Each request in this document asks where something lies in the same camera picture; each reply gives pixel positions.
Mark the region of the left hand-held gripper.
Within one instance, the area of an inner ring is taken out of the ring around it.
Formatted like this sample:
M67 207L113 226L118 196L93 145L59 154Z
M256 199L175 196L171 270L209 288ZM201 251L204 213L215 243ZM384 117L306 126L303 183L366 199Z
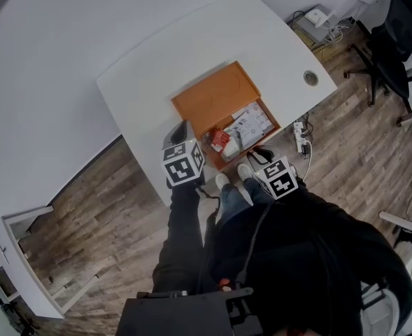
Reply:
M167 186L173 188L201 177L205 157L189 120L178 123L164 138L162 169Z

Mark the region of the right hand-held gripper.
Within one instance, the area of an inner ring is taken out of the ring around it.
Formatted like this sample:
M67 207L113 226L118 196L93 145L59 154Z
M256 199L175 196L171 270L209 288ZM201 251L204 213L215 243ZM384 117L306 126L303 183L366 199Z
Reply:
M248 151L246 157L254 170L253 177L275 200L279 200L298 188L296 176L286 156L273 161L274 152L271 149L257 146Z

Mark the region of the white square packet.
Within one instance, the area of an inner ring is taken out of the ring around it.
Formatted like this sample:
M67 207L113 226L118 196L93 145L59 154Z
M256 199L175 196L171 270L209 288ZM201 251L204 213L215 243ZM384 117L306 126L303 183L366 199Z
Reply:
M237 158L240 153L241 150L238 141L230 139L226 146L222 149L220 156L225 162L230 162Z

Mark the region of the grey and red packet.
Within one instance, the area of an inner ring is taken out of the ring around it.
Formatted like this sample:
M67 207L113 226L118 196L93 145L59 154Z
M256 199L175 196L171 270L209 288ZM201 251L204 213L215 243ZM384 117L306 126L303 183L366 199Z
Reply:
M243 137L242 132L239 127L227 127L225 129L226 133L228 133L232 138L234 138L239 144L243 144Z

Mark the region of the orange storage box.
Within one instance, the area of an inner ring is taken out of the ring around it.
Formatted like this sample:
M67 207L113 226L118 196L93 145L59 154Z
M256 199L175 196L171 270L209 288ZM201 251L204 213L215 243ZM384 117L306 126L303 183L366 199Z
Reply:
M262 100L257 86L237 61L189 87L171 102L181 118L190 121L199 141L216 127L228 127L233 122L232 114L252 102L259 104L274 126L262 138L267 139L280 131L279 123Z

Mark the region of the person's right forearm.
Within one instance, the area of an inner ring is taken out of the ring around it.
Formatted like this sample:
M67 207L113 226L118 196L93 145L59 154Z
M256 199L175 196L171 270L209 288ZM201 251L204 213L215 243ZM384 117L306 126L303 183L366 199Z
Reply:
M349 267L349 275L356 280L355 289L360 289L361 282L382 284L395 295L400 331L412 312L412 280L402 259L373 225L353 218L339 206L309 192L301 178L298 184L294 195L299 198L299 205L308 208L306 215L311 217L332 253L339 252L341 261L337 265Z

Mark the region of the person's left forearm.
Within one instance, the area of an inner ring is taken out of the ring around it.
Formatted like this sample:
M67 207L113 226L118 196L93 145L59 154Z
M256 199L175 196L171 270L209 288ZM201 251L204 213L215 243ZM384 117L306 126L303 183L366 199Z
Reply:
M154 293L195 292L203 258L199 200L194 183L172 189L168 235L152 273Z

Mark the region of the person's right shoe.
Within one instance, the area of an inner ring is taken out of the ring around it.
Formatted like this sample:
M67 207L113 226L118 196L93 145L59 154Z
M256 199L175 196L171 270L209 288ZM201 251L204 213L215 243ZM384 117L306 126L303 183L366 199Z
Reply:
M253 176L253 170L246 163L238 164L237 173L242 181L245 181Z

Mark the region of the white power strip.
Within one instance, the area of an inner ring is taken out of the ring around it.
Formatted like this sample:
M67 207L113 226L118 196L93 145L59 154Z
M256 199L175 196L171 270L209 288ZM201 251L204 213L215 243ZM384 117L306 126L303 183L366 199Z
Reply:
M305 157L311 156L312 145L311 142L304 135L303 122L296 121L292 124L292 127L297 152Z

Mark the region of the person's blue jeans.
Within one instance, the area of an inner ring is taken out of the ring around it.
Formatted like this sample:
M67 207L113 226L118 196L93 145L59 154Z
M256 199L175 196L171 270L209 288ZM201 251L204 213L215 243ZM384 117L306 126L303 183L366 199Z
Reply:
M243 181L243 186L250 195L253 206L258 204L268 204L273 198L264 191L261 185L253 177ZM240 193L239 189L229 181L225 181L220 189L220 201L222 207L221 221L226 223L241 212L250 208L249 202Z

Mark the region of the person's black jacket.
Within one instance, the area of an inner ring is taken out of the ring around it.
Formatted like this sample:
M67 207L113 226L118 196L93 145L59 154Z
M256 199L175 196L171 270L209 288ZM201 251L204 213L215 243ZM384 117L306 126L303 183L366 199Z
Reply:
M283 330L320 336L362 336L361 283L338 266L330 246L303 211L285 204L252 206L223 223L215 236L210 273L237 284L246 273L248 306L265 336Z

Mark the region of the white router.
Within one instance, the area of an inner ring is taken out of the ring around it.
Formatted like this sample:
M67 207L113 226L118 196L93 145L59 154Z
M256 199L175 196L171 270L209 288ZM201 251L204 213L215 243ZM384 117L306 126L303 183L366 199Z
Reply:
M334 11L330 11L329 13L324 13L319 8L314 8L305 14L305 18L314 24L315 28L320 28L321 26L328 21L328 19L333 16Z

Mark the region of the black office chair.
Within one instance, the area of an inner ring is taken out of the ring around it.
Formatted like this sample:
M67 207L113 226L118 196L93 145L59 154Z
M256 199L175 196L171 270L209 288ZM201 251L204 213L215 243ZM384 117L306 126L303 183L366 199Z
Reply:
M409 83L404 63L412 55L412 0L386 0L381 23L367 29L359 21L361 30L367 34L366 47L370 56L366 56L355 44L348 46L363 61L365 68L344 71L343 77L364 74L371 79L371 99L368 106L376 103L376 91L382 88L385 94L394 92L404 101L409 99Z

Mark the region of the black chest-mounted box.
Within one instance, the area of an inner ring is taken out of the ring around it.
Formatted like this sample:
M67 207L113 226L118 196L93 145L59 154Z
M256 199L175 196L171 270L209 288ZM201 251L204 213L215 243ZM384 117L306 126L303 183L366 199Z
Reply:
M115 336L263 336L247 303L252 293L139 292L125 302Z

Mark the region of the white side table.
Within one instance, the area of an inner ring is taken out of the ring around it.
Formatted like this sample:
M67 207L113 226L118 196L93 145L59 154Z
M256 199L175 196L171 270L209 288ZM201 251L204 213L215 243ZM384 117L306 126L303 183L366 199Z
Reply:
M48 292L22 252L18 244L20 238L15 236L13 232L15 224L22 222L33 223L39 216L52 211L52 206L46 206L26 213L1 218L0 261L3 270L7 273L17 293L36 316L63 319L65 313L98 282L99 277L94 275L69 301L59 305L56 298L64 292L64 289L60 288L53 295Z

